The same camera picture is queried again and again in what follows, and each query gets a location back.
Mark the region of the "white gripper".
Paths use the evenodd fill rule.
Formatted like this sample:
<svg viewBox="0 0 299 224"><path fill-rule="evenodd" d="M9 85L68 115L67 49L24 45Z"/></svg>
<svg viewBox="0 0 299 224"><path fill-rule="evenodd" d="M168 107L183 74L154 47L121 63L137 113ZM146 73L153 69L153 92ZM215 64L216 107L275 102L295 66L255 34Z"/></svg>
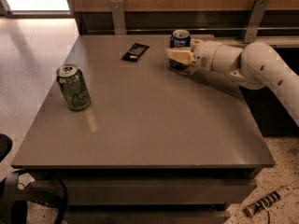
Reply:
<svg viewBox="0 0 299 224"><path fill-rule="evenodd" d="M196 46L193 52L188 47L167 49L167 57L184 65L194 63L196 70L211 71L214 56L221 43L192 38L191 46Z"/></svg>

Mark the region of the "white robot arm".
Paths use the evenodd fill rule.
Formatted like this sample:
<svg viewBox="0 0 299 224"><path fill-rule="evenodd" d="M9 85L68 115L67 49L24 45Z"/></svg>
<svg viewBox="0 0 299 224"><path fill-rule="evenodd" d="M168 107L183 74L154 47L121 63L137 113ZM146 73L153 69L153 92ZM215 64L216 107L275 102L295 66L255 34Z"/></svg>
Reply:
<svg viewBox="0 0 299 224"><path fill-rule="evenodd" d="M253 42L243 49L216 41L192 40L192 46L166 50L170 60L217 72L251 90L267 87L299 126L299 76L269 45Z"/></svg>

